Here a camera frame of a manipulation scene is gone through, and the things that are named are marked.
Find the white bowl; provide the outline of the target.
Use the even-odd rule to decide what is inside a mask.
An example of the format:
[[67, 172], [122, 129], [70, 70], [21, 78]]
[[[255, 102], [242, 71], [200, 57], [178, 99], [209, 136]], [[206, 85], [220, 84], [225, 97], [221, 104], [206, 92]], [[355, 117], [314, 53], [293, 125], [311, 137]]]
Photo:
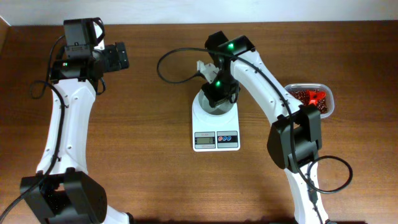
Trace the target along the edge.
[[224, 103], [212, 108], [210, 106], [210, 102], [209, 102], [208, 98], [205, 96], [205, 94], [202, 90], [200, 90], [198, 93], [198, 102], [199, 102], [200, 108], [203, 111], [205, 111], [208, 114], [217, 115], [217, 116], [229, 112], [234, 106], [227, 100]]

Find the orange measuring scoop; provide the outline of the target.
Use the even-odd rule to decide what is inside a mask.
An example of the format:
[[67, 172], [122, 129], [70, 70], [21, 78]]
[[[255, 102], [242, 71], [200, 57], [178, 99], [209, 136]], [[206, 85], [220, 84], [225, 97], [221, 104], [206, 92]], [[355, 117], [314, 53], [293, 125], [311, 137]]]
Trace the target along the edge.
[[326, 97], [326, 93], [324, 91], [313, 91], [313, 90], [307, 90], [306, 91], [309, 101], [309, 105], [317, 105], [318, 102]]

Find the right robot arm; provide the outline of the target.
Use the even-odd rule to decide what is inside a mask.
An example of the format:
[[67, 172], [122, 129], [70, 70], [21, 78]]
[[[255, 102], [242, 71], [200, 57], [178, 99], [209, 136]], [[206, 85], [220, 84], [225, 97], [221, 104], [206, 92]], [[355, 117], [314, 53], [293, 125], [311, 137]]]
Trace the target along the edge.
[[295, 223], [331, 223], [322, 204], [317, 177], [322, 157], [321, 114], [292, 96], [264, 65], [251, 41], [211, 34], [205, 49], [212, 63], [197, 63], [206, 79], [192, 104], [193, 149], [235, 151], [240, 148], [237, 99], [243, 86], [268, 119], [267, 150], [281, 168], [294, 200]]

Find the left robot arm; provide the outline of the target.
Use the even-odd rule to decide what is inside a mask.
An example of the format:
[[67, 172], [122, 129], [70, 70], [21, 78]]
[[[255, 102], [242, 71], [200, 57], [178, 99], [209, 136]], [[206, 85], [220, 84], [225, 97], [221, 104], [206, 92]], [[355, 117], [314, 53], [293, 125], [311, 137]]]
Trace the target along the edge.
[[99, 17], [63, 23], [66, 44], [43, 82], [52, 91], [52, 116], [35, 175], [20, 191], [40, 223], [134, 223], [108, 204], [105, 189], [88, 175], [86, 141], [91, 109], [104, 93], [103, 75], [129, 68], [123, 42], [104, 44]]

